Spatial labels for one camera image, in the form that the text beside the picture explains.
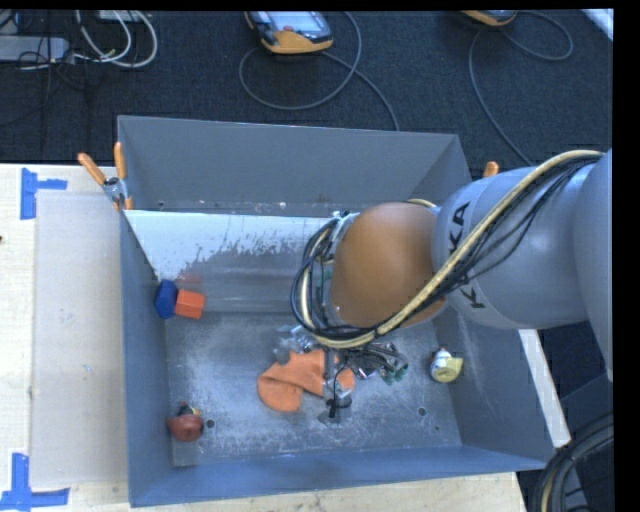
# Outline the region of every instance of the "cable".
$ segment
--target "cable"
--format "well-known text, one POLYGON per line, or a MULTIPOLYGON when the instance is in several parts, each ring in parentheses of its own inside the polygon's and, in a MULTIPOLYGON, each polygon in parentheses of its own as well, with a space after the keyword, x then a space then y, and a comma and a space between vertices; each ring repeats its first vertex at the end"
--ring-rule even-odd
POLYGON ((584 427, 573 441, 561 448, 547 463, 533 494, 533 510, 568 512, 564 500, 564 486, 569 472, 580 460, 612 442, 613 413, 598 418, 584 427))
MULTIPOLYGON (((564 35, 566 36, 567 40, 569 41, 569 49, 560 56, 552 56, 552 55, 542 55, 540 53, 536 53, 533 50, 530 50, 528 48, 526 48, 525 46, 523 46, 522 44, 520 44, 519 42, 517 42, 515 39, 513 39, 505 30, 500 29, 498 30, 498 32, 500 34, 502 34, 509 42, 511 42, 514 46, 516 46, 517 48, 521 49, 522 51, 524 51, 525 53, 536 57, 538 59, 541 60, 549 60, 549 61, 561 61, 561 60, 565 60, 568 59, 571 54, 573 53, 573 40, 571 39, 571 35, 569 34, 569 32, 562 26, 560 25, 557 21, 554 21, 553 19, 549 18, 548 16, 545 16, 544 14, 537 12, 537 11, 521 11, 527 14, 532 14, 534 16, 539 16, 540 18, 556 25, 557 27, 560 28, 560 30, 562 30, 562 32, 564 33, 564 35)), ((473 91, 476 95, 476 97, 478 98, 478 101, 480 102, 480 106, 482 107, 482 109, 484 110, 485 114, 487 115, 487 117, 489 118, 489 121, 491 121, 491 124, 493 125, 493 127, 498 131, 498 133, 500 134, 500 136, 504 139, 504 141, 509 145, 509 147, 511 147, 511 149, 520 157, 522 158, 522 160, 527 164, 527 165, 532 165, 531 161, 522 153, 522 151, 511 141, 511 139, 509 139, 509 137, 507 137, 507 135, 505 134, 505 132, 502 130, 502 128, 500 127, 500 125, 498 124, 498 122, 494 119, 494 117, 491 115, 491 112, 489 111, 489 108, 487 107, 486 103, 484 102, 482 95, 480 94, 480 90, 478 89, 478 85, 476 84, 476 79, 475 79, 475 75, 473 73, 473 50, 475 48, 475 45, 480 37, 480 35, 482 33, 484 33, 485 30, 479 30, 478 33, 475 35, 475 37, 473 38, 473 41, 471 42, 471 47, 469 48, 469 57, 468 57, 468 69, 469 69, 469 77, 471 78, 471 85, 473 87, 473 91)))
POLYGON ((428 300, 432 299, 432 296, 437 296, 437 293, 442 295, 443 292, 440 291, 440 287, 445 283, 445 281, 453 283, 456 283, 456 281, 459 282, 459 276, 464 276, 466 272, 466 270, 460 270, 460 262, 463 258, 468 254, 475 254, 474 251, 477 251, 478 247, 482 247, 482 244, 486 242, 487 233, 491 232, 493 226, 495 226, 501 217, 504 218, 506 216, 505 212, 508 211, 510 205, 516 204, 520 201, 523 194, 528 193, 527 191, 531 190, 530 187, 535 187, 536 184, 539 184, 540 179, 543 176, 555 169, 557 166, 572 160, 600 157, 602 157, 602 153, 598 151, 568 151, 547 160, 536 167, 533 171, 529 172, 475 225, 470 233, 459 244, 458 248, 449 256, 447 261, 445 261, 440 270, 438 270, 425 287, 420 290, 404 308, 389 319, 369 329, 360 329, 346 325, 337 328, 329 328, 323 332, 316 327, 311 315, 309 314, 308 296, 303 293, 300 296, 299 303, 297 301, 296 295, 298 290, 305 290, 309 286, 310 265, 323 250, 327 249, 326 243, 323 245, 323 242, 327 239, 330 231, 335 227, 335 224, 331 224, 331 222, 326 224, 320 232, 310 240, 308 245, 309 250, 305 251, 303 258, 303 266, 294 279, 291 291, 291 302, 294 314, 299 320, 302 320, 301 324, 313 334, 320 344, 332 348, 353 348, 367 344, 380 336, 384 336, 399 327, 410 316, 415 314, 416 310, 419 310, 419 308, 423 307, 428 300), (458 277, 456 279, 451 279, 452 275, 457 275, 458 277))
POLYGON ((258 50, 260 50, 260 48, 253 48, 251 50, 249 50, 245 56, 242 58, 242 60, 240 61, 240 66, 238 68, 238 76, 240 79, 240 84, 242 85, 243 89, 245 90, 245 92, 251 96, 254 100, 256 100, 258 103, 261 103, 262 105, 265 105, 267 107, 270 108, 274 108, 274 109, 278 109, 278 110, 308 110, 311 108, 315 108, 318 107, 320 105, 323 105, 324 103, 328 102, 329 100, 333 99, 334 97, 336 97, 338 95, 338 93, 340 93, 340 91, 342 91, 346 85, 351 81, 351 78, 353 77, 353 75, 357 75, 358 77, 360 77, 362 80, 364 80, 364 82, 373 89, 373 91, 378 95, 378 97, 382 100, 382 102, 384 103, 386 109, 388 110, 391 119, 393 121, 393 125, 396 131, 400 131, 400 127, 398 125, 398 121, 396 119, 396 116, 393 112, 393 109, 391 108, 391 105, 389 104, 389 102, 387 101, 387 99, 384 97, 384 95, 382 94, 382 92, 380 92, 380 90, 373 84, 373 82, 371 82, 371 80, 369 80, 365 75, 363 75, 360 71, 357 70, 357 66, 358 63, 360 62, 360 56, 362 54, 362 37, 360 34, 360 27, 358 26, 358 24, 356 23, 356 20, 353 18, 353 16, 347 12, 347 11, 343 11, 345 16, 349 19, 349 21, 351 22, 351 24, 353 25, 355 32, 356 32, 356 37, 358 38, 358 46, 357 46, 357 51, 356 51, 356 58, 353 62, 353 64, 349 64, 347 62, 345 62, 344 60, 336 57, 335 55, 331 55, 329 53, 326 52, 322 52, 320 55, 327 57, 339 64, 341 64, 342 66, 346 67, 349 70, 349 73, 347 74, 347 77, 342 81, 342 83, 340 85, 338 85, 338 87, 336 89, 334 89, 333 92, 331 92, 330 94, 328 94, 327 96, 325 96, 324 98, 319 99, 318 101, 314 101, 313 103, 309 103, 306 105, 297 105, 297 106, 288 106, 288 105, 278 105, 276 103, 270 103, 268 101, 263 100, 262 98, 260 98, 259 96, 257 96, 255 93, 253 93, 249 86, 246 84, 245 79, 244 79, 244 64, 246 62, 246 60, 253 55, 255 52, 257 52, 258 50))
POLYGON ((87 32, 87 29, 84 27, 84 25, 82 24, 82 16, 80 14, 80 9, 76 9, 75 10, 75 18, 76 21, 78 23, 78 26, 80 27, 80 32, 82 34, 82 36, 84 37, 85 41, 89 44, 89 46, 91 47, 91 49, 99 56, 99 58, 94 58, 94 57, 88 57, 86 55, 82 55, 82 54, 74 54, 74 57, 78 58, 78 59, 84 59, 84 60, 88 60, 90 62, 96 62, 96 63, 110 63, 113 64, 115 66, 120 66, 123 68, 129 68, 129 69, 137 69, 137 68, 141 68, 143 66, 146 66, 147 64, 151 63, 155 58, 156 55, 158 53, 158 37, 156 35, 156 31, 153 28, 153 25, 151 24, 151 22, 149 21, 149 19, 147 18, 147 16, 145 16, 141 11, 130 11, 130 17, 133 18, 133 14, 137 15, 140 20, 142 20, 142 22, 146 25, 146 27, 149 29, 149 35, 151 36, 151 41, 152 41, 152 49, 151 49, 151 53, 150 55, 143 61, 141 62, 121 62, 122 59, 124 59, 124 57, 127 56, 127 54, 129 53, 131 46, 132 46, 132 36, 131 36, 131 31, 129 30, 129 28, 127 27, 127 24, 124 22, 124 20, 122 19, 122 17, 120 16, 120 14, 118 13, 118 11, 114 10, 113 11, 116 20, 118 21, 118 23, 120 24, 120 26, 122 27, 122 30, 125 34, 125 36, 127 37, 127 44, 125 46, 125 49, 120 52, 117 55, 111 55, 114 50, 111 50, 110 52, 104 53, 100 48, 98 48, 98 46, 95 44, 95 42, 93 41, 93 39, 91 38, 91 36, 89 35, 89 32, 87 32))

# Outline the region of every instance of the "dark floor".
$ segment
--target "dark floor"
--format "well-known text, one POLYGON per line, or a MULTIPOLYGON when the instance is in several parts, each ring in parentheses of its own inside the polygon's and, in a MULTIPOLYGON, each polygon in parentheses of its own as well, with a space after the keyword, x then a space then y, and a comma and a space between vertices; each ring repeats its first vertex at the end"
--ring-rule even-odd
MULTIPOLYGON (((48 33, 71 41, 77 54, 90 52, 73 11, 24 10, 18 18, 10 11, 0 9, 0 34, 48 33)), ((105 52, 124 47, 117 23, 97 20, 95 11, 81 14, 105 52)), ((111 165, 121 114, 453 133, 473 178, 489 160, 510 170, 572 149, 612 146, 613 43, 578 9, 520 11, 502 29, 457 11, 326 12, 335 37, 327 53, 335 58, 301 62, 262 49, 249 54, 257 43, 241 12, 149 14, 158 52, 141 68, 76 57, 75 64, 33 71, 24 69, 33 63, 28 55, 20 65, 0 63, 0 161, 75 164, 85 151, 111 165), (358 58, 364 78, 345 82, 358 58), (264 104, 313 104, 341 85, 314 108, 264 104)), ((128 58, 140 62, 152 48, 150 31, 129 26, 128 58)), ((47 51, 44 38, 40 54, 47 51)), ((588 322, 540 335, 561 399, 603 374, 588 322)), ((612 453, 600 457, 612 475, 612 453)), ((519 475, 525 498, 537 476, 519 475)), ((613 503, 611 486, 603 491, 610 499, 595 510, 613 510, 602 508, 613 503)))

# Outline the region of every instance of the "orange object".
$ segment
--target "orange object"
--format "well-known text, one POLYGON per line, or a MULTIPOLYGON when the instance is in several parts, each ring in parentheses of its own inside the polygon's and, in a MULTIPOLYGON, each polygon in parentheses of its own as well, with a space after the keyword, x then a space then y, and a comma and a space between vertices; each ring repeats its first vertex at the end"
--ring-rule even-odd
MULTIPOLYGON (((267 407, 281 412, 300 409, 303 391, 322 396, 324 378, 324 351, 306 354, 289 352, 287 364, 274 363, 258 377, 258 395, 267 407)), ((355 379, 349 369, 338 374, 343 388, 353 389, 355 379)))
POLYGON ((484 168, 484 172, 482 173, 483 178, 488 178, 489 176, 495 176, 500 171, 500 167, 496 162, 487 162, 487 165, 484 168))
POLYGON ((178 290, 175 314, 197 320, 202 316, 205 301, 206 297, 201 293, 189 290, 178 290))

